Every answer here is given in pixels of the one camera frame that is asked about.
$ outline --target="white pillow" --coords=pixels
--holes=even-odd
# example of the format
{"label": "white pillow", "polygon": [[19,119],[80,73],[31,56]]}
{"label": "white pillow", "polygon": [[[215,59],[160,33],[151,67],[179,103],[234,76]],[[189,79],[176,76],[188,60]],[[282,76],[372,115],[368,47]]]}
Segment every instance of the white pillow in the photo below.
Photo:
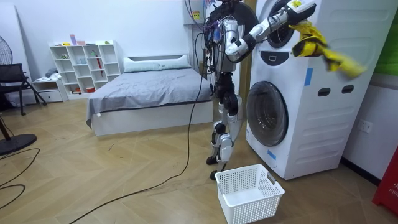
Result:
{"label": "white pillow", "polygon": [[183,55],[177,59],[157,60],[156,62],[159,63],[160,70],[191,68],[188,61],[188,55]]}
{"label": "white pillow", "polygon": [[123,64],[124,73],[191,68],[191,65],[188,62],[188,55],[183,55],[177,59],[146,61],[133,61],[129,58],[123,58]]}
{"label": "white pillow", "polygon": [[124,73],[159,71],[159,64],[153,61],[136,62],[129,58],[123,58]]}

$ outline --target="plastic basket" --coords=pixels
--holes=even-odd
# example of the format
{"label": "plastic basket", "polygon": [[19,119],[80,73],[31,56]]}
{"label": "plastic basket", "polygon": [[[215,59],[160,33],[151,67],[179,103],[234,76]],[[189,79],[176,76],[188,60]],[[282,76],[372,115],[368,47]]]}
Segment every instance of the plastic basket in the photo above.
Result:
{"label": "plastic basket", "polygon": [[228,224],[272,217],[285,190],[263,165],[216,173],[218,200]]}

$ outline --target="front-load washing machine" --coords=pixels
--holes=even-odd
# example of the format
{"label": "front-load washing machine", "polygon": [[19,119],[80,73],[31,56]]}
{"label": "front-load washing machine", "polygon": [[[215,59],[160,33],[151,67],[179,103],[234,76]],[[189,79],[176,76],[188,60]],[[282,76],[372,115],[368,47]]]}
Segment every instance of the front-load washing machine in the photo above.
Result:
{"label": "front-load washing machine", "polygon": [[[286,4],[258,0],[259,21]],[[281,27],[253,51],[246,139],[284,179],[337,168],[382,50],[396,0],[317,0],[311,22],[331,49],[367,66],[349,79],[322,57],[295,58],[299,33]]]}

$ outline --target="gray bedsheet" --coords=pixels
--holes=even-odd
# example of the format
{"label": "gray bedsheet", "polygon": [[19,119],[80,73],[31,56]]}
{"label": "gray bedsheet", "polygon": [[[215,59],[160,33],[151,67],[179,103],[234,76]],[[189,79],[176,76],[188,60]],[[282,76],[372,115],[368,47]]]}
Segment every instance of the gray bedsheet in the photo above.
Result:
{"label": "gray bedsheet", "polygon": [[[149,108],[196,100],[201,76],[191,68],[124,73],[96,90],[87,103],[86,124],[93,114]],[[198,101],[211,100],[209,81],[203,79]]]}

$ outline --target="wooden floor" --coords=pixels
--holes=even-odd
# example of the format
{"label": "wooden floor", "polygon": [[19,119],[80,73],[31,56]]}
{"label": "wooden floor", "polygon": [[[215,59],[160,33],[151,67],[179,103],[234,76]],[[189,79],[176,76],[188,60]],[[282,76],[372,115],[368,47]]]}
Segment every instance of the wooden floor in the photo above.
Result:
{"label": "wooden floor", "polygon": [[[10,184],[26,191],[0,210],[0,223],[70,223],[108,200],[178,174],[187,159],[187,127],[96,137],[85,124],[85,100],[26,107],[1,116],[14,134],[34,133],[41,152]],[[241,131],[227,169],[263,163]],[[226,223],[216,184],[206,165],[211,124],[192,126],[187,171],[154,190],[111,203],[79,223]],[[34,152],[0,161],[0,183],[22,171]],[[283,181],[286,193],[276,216],[257,223],[398,223],[371,203],[376,187],[343,165],[336,170]],[[0,191],[0,206],[21,189]]]}

